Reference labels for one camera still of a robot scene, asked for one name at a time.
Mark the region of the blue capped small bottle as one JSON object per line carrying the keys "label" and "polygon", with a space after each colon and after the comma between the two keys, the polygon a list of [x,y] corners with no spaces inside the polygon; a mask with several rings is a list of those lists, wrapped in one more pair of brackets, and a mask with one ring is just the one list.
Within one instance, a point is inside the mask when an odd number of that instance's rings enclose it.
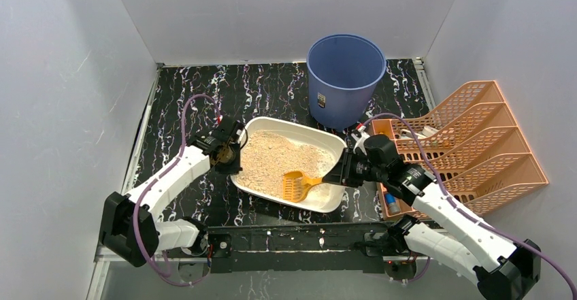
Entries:
{"label": "blue capped small bottle", "polygon": [[400,208],[397,204],[396,198],[389,193],[384,195],[384,200],[386,203],[386,207],[388,208],[388,212],[391,216],[397,215],[400,213]]}

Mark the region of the orange plastic file organizer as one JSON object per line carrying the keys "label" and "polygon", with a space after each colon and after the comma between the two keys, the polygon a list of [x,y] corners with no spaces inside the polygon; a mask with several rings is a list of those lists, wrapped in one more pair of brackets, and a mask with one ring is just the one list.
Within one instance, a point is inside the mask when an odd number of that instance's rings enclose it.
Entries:
{"label": "orange plastic file organizer", "polygon": [[492,80],[463,84],[408,124],[448,192],[478,216],[548,184]]}

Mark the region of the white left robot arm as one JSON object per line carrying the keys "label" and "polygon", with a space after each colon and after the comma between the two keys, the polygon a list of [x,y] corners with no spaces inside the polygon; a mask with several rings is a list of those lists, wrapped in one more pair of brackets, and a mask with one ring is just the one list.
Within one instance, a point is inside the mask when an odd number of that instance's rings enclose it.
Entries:
{"label": "white left robot arm", "polygon": [[191,183],[209,171],[235,175],[240,166],[244,125],[220,118],[207,135],[192,137],[183,150],[144,183],[122,195],[113,192],[103,206],[99,243],[134,267],[151,262],[164,250],[188,248],[195,254],[208,249],[207,229],[194,218],[162,222],[165,208]]}

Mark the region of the blue plastic bucket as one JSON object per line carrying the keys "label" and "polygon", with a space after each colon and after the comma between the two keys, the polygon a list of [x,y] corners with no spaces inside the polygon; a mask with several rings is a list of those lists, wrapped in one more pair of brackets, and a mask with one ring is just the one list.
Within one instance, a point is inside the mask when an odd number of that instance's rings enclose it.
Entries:
{"label": "blue plastic bucket", "polygon": [[362,117],[387,62],[372,41],[340,33],[316,41],[306,66],[311,116],[324,127],[341,131]]}

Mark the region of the white plastic litter box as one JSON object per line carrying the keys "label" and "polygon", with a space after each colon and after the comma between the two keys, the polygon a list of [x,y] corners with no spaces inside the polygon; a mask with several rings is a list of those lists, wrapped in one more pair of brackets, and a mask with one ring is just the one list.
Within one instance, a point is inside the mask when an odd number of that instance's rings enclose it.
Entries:
{"label": "white plastic litter box", "polygon": [[[302,124],[265,116],[256,117],[248,121],[246,125],[246,132],[244,133],[243,137],[248,139],[249,135],[257,131],[270,131],[272,133],[277,133],[281,136],[284,136],[294,143],[310,144],[312,146],[319,147],[327,151],[333,157],[335,164],[337,163],[342,150],[346,147],[345,141],[337,135],[324,132],[319,129],[307,127]],[[328,213],[337,209],[345,191],[343,186],[321,184],[315,186],[303,201],[299,203],[293,203],[283,200],[282,197],[279,199],[276,197],[267,196],[263,193],[259,193],[249,188],[240,186],[236,180],[236,176],[237,175],[231,177],[233,184],[248,194],[282,205],[288,205],[291,207],[319,213]]]}

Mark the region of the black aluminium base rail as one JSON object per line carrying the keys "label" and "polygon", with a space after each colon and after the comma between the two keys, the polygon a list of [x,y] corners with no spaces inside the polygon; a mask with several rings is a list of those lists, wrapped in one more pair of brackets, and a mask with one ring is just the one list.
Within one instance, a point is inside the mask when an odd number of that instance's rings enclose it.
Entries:
{"label": "black aluminium base rail", "polygon": [[501,247],[497,238],[480,227],[470,236],[452,236],[413,218],[396,223],[321,223],[272,226],[207,227],[187,246],[170,244],[159,232],[143,233],[140,252],[128,222],[118,227],[105,223],[98,235],[108,254],[141,267],[146,255],[181,263],[201,263],[211,273],[236,271],[362,271],[391,273],[400,280],[411,278],[415,267],[399,267],[409,253],[429,256],[477,282],[485,272],[499,266]]}

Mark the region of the beige cat litter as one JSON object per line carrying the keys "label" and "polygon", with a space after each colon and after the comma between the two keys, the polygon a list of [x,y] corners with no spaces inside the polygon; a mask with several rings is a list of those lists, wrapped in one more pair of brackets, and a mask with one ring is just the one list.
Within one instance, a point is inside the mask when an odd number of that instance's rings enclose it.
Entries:
{"label": "beige cat litter", "polygon": [[249,135],[242,150],[242,171],[236,176],[240,186],[282,197],[282,176],[290,171],[302,171],[318,178],[334,166],[333,157],[325,150],[310,144],[294,143],[270,131]]}

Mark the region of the yellow slotted litter scoop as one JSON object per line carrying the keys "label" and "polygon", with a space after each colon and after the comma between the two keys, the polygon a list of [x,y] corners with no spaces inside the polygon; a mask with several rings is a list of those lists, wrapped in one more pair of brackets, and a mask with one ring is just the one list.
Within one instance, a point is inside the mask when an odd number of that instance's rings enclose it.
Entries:
{"label": "yellow slotted litter scoop", "polygon": [[322,183],[322,178],[308,177],[302,171],[290,171],[282,176],[282,199],[299,203],[308,196],[312,188]]}

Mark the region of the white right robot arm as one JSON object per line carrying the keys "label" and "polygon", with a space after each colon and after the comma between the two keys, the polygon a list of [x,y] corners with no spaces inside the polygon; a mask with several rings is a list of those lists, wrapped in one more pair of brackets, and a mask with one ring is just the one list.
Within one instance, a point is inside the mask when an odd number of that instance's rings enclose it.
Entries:
{"label": "white right robot arm", "polygon": [[441,187],[423,166],[405,162],[385,135],[364,135],[345,148],[322,181],[356,187],[379,182],[393,196],[426,214],[447,231],[442,235],[405,214],[366,246],[384,244],[429,256],[477,286],[485,299],[522,299],[540,280],[537,245],[511,241]]}

